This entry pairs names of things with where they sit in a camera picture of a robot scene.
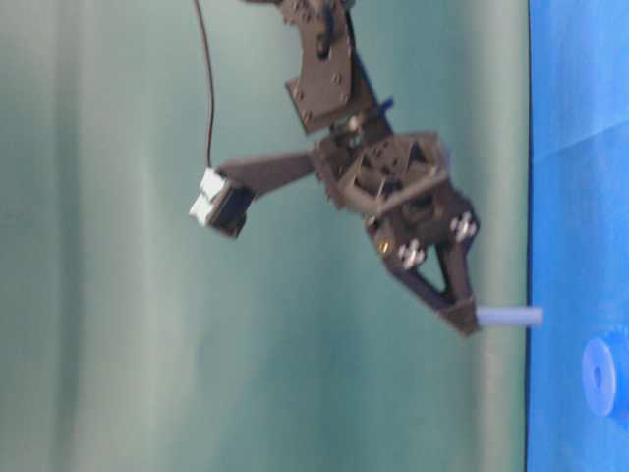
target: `white servo connector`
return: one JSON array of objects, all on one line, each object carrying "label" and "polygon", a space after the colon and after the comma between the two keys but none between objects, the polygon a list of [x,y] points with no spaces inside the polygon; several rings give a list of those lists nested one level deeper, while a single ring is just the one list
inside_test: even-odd
[{"label": "white servo connector", "polygon": [[214,208],[212,201],[223,188],[225,180],[213,169],[205,169],[200,181],[200,195],[190,208],[189,215],[196,219],[201,226],[208,226],[209,217]]}]

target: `green wall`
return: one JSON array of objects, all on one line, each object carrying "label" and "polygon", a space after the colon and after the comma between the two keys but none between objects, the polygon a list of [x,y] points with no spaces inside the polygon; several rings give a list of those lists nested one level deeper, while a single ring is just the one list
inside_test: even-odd
[{"label": "green wall", "polygon": [[[237,243],[187,217],[188,3],[0,2],[0,470],[522,470],[523,331],[449,330],[315,179]],[[216,161],[310,147],[283,88],[296,32],[204,5]],[[524,303],[526,2],[361,0],[354,21],[396,130],[438,130],[476,202],[481,303]]]}]

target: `cable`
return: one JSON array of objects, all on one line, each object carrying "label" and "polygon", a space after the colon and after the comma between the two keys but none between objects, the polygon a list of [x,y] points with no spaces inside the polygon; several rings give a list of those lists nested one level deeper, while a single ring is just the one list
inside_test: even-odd
[{"label": "cable", "polygon": [[195,9],[197,10],[197,19],[199,20],[200,36],[203,41],[203,52],[205,55],[205,69],[207,71],[207,87],[209,88],[209,109],[208,124],[207,124],[207,145],[205,149],[207,167],[211,168],[211,148],[212,148],[212,134],[214,132],[214,77],[212,75],[212,63],[209,55],[209,40],[207,39],[207,30],[205,28],[205,20],[203,19],[203,11],[200,7],[200,1],[195,1]]}]

